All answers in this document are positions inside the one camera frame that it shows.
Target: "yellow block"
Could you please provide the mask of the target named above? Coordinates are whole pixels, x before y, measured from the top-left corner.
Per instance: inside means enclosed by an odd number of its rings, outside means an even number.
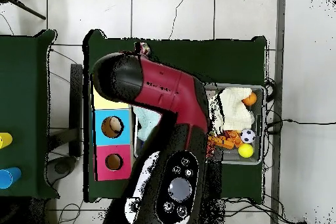
[[[7,132],[0,133],[0,148],[5,148],[13,141],[12,135]]]
[[[93,87],[93,103],[94,109],[128,109],[129,105],[124,102],[108,101],[104,97],[101,97],[96,89]]]

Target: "yellow cup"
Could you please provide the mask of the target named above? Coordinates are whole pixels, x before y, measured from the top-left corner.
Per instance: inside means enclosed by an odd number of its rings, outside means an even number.
[[[13,141],[12,135],[7,132],[0,132],[0,148],[5,148]]]

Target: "soccer ball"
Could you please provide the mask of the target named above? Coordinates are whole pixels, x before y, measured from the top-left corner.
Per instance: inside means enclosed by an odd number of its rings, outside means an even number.
[[[251,144],[255,140],[255,133],[252,130],[250,130],[250,129],[244,129],[240,133],[240,139],[244,143]]]

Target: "blue block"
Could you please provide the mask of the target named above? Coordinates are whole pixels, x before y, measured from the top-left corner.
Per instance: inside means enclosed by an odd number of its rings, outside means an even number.
[[[110,146],[110,145],[126,145],[131,144],[131,128],[129,121],[129,109],[114,109],[114,110],[95,110],[95,126],[96,130],[96,145]],[[102,121],[107,117],[118,117],[123,122],[123,131],[117,138],[108,138],[102,132]]]

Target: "yellow ball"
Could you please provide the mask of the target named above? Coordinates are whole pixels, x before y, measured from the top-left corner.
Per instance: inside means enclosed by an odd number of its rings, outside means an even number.
[[[238,148],[238,152],[243,158],[249,158],[253,154],[253,147],[250,144],[242,144]]]

